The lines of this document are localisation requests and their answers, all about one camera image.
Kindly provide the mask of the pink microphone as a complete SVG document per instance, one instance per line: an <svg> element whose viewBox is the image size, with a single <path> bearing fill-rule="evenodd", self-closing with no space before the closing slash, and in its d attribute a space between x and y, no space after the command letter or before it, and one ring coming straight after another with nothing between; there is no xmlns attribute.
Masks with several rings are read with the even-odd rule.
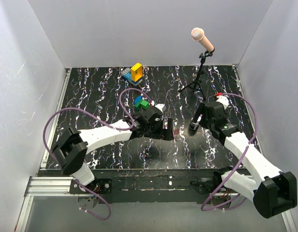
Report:
<svg viewBox="0 0 298 232"><path fill-rule="evenodd" d="M199 42L202 44L208 52L214 52L215 48L212 43L208 40L205 35L205 32L201 28L194 28L191 31L191 36L194 41Z"/></svg>

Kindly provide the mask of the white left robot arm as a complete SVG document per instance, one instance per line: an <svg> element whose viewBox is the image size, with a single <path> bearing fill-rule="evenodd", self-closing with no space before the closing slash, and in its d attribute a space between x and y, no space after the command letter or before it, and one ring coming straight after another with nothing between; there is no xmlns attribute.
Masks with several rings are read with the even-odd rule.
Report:
<svg viewBox="0 0 298 232"><path fill-rule="evenodd" d="M89 130L68 128L52 146L51 153L63 175L72 176L86 193L93 193L97 189L97 181L85 163L85 156L100 147L135 138L173 140L173 119L164 118L164 110L165 105L158 104L108 126Z"/></svg>

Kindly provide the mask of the white vitamin pill bottle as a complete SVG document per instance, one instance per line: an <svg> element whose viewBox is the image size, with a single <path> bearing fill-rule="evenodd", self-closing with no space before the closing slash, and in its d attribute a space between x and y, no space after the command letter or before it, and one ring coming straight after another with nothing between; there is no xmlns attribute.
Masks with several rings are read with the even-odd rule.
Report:
<svg viewBox="0 0 298 232"><path fill-rule="evenodd" d="M193 119L191 120L190 124L189 124L189 129L188 129L188 133L189 135L193 136L196 134L198 128L199 128L199 123L202 119L202 115L198 116L198 117L193 117Z"/></svg>

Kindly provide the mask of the red weekly pill organizer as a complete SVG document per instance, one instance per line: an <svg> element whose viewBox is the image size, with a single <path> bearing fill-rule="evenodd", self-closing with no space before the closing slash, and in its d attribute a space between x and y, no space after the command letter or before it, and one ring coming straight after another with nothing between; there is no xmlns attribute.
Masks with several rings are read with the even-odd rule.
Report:
<svg viewBox="0 0 298 232"><path fill-rule="evenodd" d="M174 136L177 136L178 134L180 134L180 129L175 129L175 130L173 131L173 135L174 135Z"/></svg>

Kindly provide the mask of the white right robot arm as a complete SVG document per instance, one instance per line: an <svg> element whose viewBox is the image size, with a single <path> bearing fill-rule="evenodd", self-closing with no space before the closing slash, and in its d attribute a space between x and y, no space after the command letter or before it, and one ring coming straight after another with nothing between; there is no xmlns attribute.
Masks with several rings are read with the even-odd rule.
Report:
<svg viewBox="0 0 298 232"><path fill-rule="evenodd" d="M225 167L214 172L213 187L218 192L232 189L243 195L265 218L295 208L298 203L296 177L271 164L249 143L245 133L226 119L227 106L225 97L208 103L201 102L190 128L193 131L198 127L210 130L215 139L236 155L252 178L241 175L235 168Z"/></svg>

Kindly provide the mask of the green blue toy brick cluster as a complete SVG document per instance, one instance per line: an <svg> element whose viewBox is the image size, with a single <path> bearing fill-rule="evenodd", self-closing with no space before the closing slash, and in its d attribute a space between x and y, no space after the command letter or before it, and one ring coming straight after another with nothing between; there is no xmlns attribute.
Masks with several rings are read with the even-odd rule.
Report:
<svg viewBox="0 0 298 232"><path fill-rule="evenodd" d="M142 96L138 96L135 100L134 100L134 108L135 110L139 110L139 109L148 109L149 108L149 102L144 100L142 98Z"/></svg>

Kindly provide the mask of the black microphone stand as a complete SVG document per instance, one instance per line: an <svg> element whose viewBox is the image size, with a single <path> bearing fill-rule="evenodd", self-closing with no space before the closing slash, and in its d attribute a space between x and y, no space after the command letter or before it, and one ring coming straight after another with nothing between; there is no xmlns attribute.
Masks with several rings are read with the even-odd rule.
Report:
<svg viewBox="0 0 298 232"><path fill-rule="evenodd" d="M213 50L213 51L210 52L210 51L206 50L205 53L201 53L199 55L200 66L198 68L198 71L197 71L197 74L196 74L196 78L190 84L188 84L184 88L178 90L178 93L181 93L185 89L189 88L189 89L192 90L192 92L197 92L197 91L201 92L201 95L202 95L203 99L206 100L205 94L204 94L204 92L202 90L202 87L201 87L200 76L204 73L202 69L203 69L204 63L206 62L206 58L207 57L211 57L213 55L213 52L214 51L215 50Z"/></svg>

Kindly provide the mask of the yellow blue toy brick stack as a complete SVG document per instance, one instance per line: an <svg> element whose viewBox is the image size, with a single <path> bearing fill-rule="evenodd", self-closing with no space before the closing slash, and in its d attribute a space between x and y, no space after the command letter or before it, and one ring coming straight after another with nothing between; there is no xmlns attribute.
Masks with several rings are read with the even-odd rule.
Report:
<svg viewBox="0 0 298 232"><path fill-rule="evenodd" d="M127 67L121 72L122 78L132 84L137 86L142 82L143 79L143 66L141 63L136 63L131 68Z"/></svg>

